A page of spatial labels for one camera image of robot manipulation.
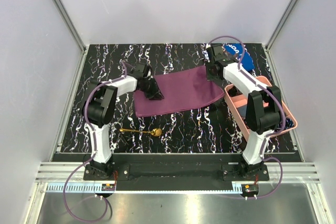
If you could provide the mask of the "magenta cloth napkin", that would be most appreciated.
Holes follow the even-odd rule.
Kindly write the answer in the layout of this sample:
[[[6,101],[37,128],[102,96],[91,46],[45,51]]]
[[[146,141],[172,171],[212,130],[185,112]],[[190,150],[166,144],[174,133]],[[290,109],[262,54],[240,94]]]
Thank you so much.
[[[133,94],[135,115],[149,117],[199,109],[224,96],[224,90],[213,81],[208,81],[206,67],[161,74],[154,77],[162,100],[149,100],[141,91]]]

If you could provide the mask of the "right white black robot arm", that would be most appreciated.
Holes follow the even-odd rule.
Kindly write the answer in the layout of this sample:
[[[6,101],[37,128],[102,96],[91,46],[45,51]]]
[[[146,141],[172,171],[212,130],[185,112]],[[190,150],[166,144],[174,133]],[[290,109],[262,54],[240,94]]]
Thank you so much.
[[[238,173],[242,179],[250,180],[264,164],[266,143],[278,126],[284,127],[286,123],[281,92],[277,86],[267,86],[253,77],[236,56],[225,52],[221,45],[207,44],[206,51],[207,78],[227,80],[247,98],[245,122],[250,134]]]

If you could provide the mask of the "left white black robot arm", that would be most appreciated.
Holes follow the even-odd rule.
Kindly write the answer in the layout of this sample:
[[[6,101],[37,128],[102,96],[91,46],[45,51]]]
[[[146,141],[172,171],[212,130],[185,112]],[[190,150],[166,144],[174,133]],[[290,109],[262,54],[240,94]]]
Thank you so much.
[[[122,65],[124,74],[120,77],[91,82],[82,104],[82,116],[88,125],[92,148],[91,157],[84,165],[89,165],[103,180],[113,175],[109,127],[114,117],[117,98],[130,92],[141,91],[148,100],[164,99],[150,65],[139,63],[130,70],[127,69],[126,62]]]

